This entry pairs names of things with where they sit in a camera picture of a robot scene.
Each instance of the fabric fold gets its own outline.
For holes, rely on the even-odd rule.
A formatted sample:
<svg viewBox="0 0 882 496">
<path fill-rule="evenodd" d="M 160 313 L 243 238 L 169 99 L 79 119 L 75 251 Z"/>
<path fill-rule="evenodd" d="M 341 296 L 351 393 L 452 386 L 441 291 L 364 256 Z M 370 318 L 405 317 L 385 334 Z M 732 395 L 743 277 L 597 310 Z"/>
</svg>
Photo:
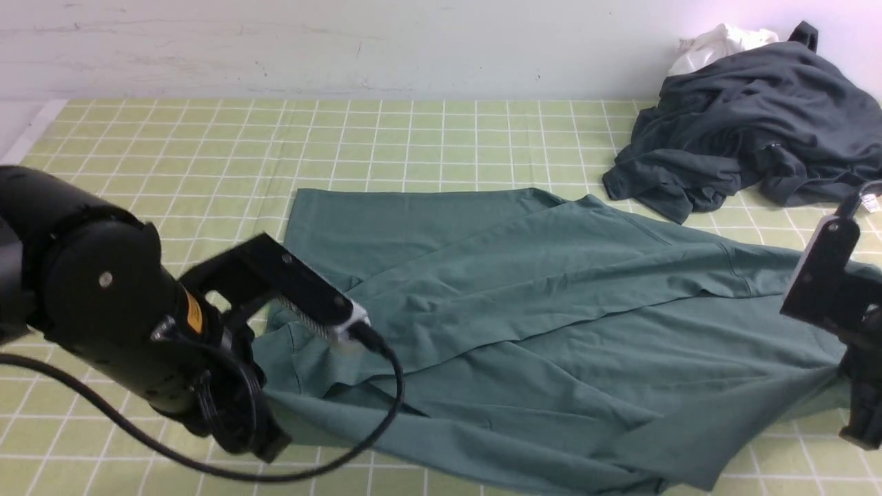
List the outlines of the fabric fold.
<svg viewBox="0 0 882 496">
<path fill-rule="evenodd" d="M 299 191 L 285 244 L 354 282 L 405 367 L 406 412 L 377 450 L 458 477 L 710 490 L 776 420 L 847 404 L 838 340 L 778 313 L 799 252 L 535 189 Z M 282 308 L 255 357 L 295 442 L 357 442 L 394 394 L 382 359 L 329 349 Z"/>
</svg>

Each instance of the white cloth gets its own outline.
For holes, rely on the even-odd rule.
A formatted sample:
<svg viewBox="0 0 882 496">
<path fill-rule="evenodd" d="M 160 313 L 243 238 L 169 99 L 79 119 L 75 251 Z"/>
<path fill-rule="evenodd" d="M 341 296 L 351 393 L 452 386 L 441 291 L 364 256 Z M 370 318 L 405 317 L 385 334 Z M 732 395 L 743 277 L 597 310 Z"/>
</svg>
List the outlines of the white cloth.
<svg viewBox="0 0 882 496">
<path fill-rule="evenodd" d="M 698 38 L 685 41 L 680 58 L 668 71 L 669 76 L 695 72 L 702 67 L 738 52 L 768 45 L 778 41 L 778 34 L 767 29 L 744 31 L 730 24 L 720 24 Z"/>
</svg>

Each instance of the clothing tag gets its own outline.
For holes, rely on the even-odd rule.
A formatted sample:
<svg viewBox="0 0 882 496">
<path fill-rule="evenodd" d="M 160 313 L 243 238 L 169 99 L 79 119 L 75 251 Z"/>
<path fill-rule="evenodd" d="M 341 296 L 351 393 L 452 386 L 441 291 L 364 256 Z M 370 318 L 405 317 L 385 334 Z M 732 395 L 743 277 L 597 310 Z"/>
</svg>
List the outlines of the clothing tag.
<svg viewBox="0 0 882 496">
<path fill-rule="evenodd" d="M 863 203 L 863 207 L 866 208 L 871 214 L 882 210 L 882 207 L 879 206 L 878 198 L 876 198 L 876 195 L 872 193 L 863 195 L 861 197 L 861 203 Z"/>
</svg>

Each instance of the dark gray clothing pile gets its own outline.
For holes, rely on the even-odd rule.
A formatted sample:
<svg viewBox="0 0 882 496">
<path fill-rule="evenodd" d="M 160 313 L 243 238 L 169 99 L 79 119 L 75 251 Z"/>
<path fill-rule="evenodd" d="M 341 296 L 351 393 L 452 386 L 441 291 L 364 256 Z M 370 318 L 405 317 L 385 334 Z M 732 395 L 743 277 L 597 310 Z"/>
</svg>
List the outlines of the dark gray clothing pile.
<svg viewBox="0 0 882 496">
<path fill-rule="evenodd" d="M 882 109 L 833 64 L 786 41 L 665 79 L 603 176 L 674 222 L 759 184 L 782 207 L 841 201 L 882 179 Z"/>
</svg>

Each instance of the green checkered tablecloth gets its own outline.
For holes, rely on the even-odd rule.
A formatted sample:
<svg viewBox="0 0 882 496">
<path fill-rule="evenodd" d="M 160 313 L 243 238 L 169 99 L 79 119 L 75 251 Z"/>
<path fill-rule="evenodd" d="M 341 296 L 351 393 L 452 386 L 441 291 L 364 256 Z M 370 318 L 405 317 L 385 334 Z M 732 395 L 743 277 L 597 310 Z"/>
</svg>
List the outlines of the green checkered tablecloth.
<svg viewBox="0 0 882 496">
<path fill-rule="evenodd" d="M 487 191 L 537 186 L 606 199 L 600 177 L 630 138 L 640 101 L 71 101 L 25 165 L 122 207 L 161 233 L 180 274 L 266 231 L 281 239 L 297 188 Z M 632 201 L 615 207 L 655 216 Z M 756 192 L 686 223 L 739 241 L 802 249 L 821 207 L 780 210 Z M 882 217 L 863 218 L 856 258 L 882 263 Z M 287 471 L 336 450 L 291 447 L 272 467 L 222 453 L 64 351 L 29 338 L 9 351 L 85 380 L 135 423 L 187 455 L 241 470 Z M 715 495 L 882 494 L 882 455 L 836 438 L 845 412 L 776 425 L 737 456 Z M 119 432 L 73 393 L 0 369 L 0 496 L 501 496 L 379 454 L 311 483 L 256 486 L 201 477 Z M 676 488 L 676 496 L 699 494 Z"/>
</svg>

